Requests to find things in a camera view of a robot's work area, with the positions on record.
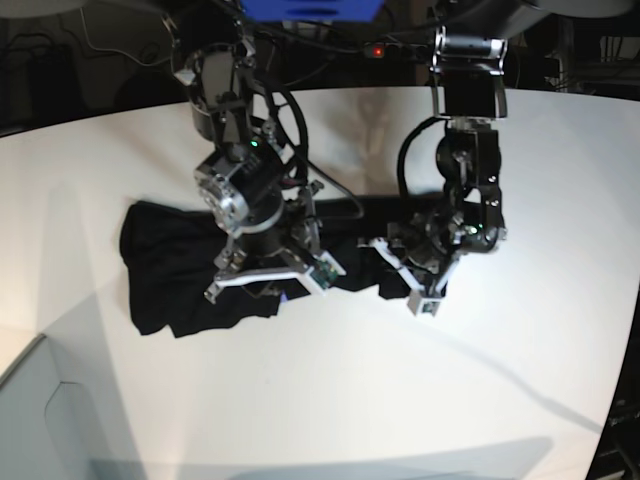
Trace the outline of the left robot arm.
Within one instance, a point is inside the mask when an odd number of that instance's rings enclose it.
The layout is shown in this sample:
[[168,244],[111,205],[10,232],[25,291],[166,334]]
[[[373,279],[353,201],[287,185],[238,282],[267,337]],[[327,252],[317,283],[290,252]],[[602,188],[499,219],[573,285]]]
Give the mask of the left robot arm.
[[546,16],[532,1],[454,1],[445,17],[429,24],[435,34],[430,73],[430,118],[401,144],[396,166],[400,196],[410,197],[409,149],[430,126],[443,123],[436,167],[444,179],[441,198],[403,223],[391,223],[369,247],[407,285],[413,314],[434,314],[460,260],[493,252],[507,229],[499,175],[502,157],[493,124],[507,115],[504,63],[509,38]]

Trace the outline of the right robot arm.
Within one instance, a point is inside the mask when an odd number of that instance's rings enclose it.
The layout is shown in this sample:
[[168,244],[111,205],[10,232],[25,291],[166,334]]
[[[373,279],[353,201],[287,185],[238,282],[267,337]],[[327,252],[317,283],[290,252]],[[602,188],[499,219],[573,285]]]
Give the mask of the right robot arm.
[[296,115],[300,140],[285,134],[253,29],[237,11],[228,1],[178,1],[163,16],[172,73],[213,145],[194,170],[196,187],[227,236],[204,295],[278,295],[287,282],[322,295],[343,269],[321,247],[314,197],[323,184],[309,177],[306,126]]

